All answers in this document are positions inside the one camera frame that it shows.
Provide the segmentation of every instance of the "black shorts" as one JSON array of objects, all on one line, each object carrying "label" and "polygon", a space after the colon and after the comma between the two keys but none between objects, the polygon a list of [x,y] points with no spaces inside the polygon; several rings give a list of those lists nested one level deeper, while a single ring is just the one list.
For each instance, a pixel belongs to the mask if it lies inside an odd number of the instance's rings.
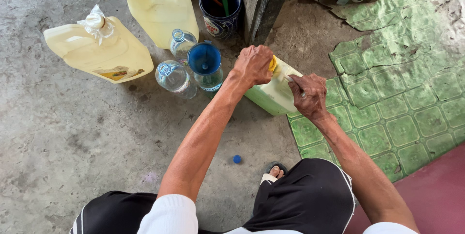
[{"label": "black shorts", "polygon": [[[251,232],[282,229],[341,234],[355,208],[351,185],[352,179],[333,163],[303,159],[285,177],[260,185],[253,217],[243,227]],[[107,192],[85,205],[70,233],[136,234],[156,197],[152,193]],[[199,230],[199,234],[217,233]]]}]

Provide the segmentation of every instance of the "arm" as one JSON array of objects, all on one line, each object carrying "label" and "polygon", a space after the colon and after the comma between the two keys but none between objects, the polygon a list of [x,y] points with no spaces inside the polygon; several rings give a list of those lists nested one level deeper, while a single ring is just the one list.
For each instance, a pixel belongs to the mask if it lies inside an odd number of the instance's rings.
[{"label": "arm", "polygon": [[326,110],[326,79],[314,73],[290,75],[294,105],[328,141],[342,169],[352,177],[352,189],[372,224],[394,222],[419,233],[410,209],[373,160],[341,129]]},{"label": "arm", "polygon": [[187,196],[195,202],[206,171],[234,108],[253,85],[268,83],[273,57],[270,48],[250,46],[241,51],[234,69],[179,146],[161,181],[158,198]]}]

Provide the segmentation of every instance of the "orange cap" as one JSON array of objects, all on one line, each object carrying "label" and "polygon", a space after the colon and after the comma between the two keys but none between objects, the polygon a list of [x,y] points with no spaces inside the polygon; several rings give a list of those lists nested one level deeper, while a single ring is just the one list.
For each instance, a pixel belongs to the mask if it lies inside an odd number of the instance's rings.
[{"label": "orange cap", "polygon": [[273,71],[276,68],[276,65],[276,56],[273,55],[273,59],[271,59],[270,67],[268,68],[268,70]]}]

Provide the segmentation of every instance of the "funnel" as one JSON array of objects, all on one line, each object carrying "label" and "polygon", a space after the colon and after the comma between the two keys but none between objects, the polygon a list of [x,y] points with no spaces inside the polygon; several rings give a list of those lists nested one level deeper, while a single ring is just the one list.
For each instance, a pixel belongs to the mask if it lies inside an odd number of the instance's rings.
[{"label": "funnel", "polygon": [[215,45],[201,42],[189,50],[187,63],[196,74],[208,76],[215,73],[221,66],[221,55]]}]

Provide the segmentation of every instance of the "hand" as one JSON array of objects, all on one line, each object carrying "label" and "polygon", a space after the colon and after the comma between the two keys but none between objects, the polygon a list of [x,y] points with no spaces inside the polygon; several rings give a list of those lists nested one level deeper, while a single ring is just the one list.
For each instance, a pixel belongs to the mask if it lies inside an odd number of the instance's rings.
[{"label": "hand", "polygon": [[250,89],[254,85],[271,81],[273,72],[268,68],[272,59],[273,52],[269,47],[252,45],[241,50],[232,71],[236,71],[240,76],[240,82]]},{"label": "hand", "polygon": [[333,118],[326,110],[326,79],[315,73],[299,77],[289,75],[294,82],[289,82],[289,87],[294,94],[294,106],[311,122]]}]

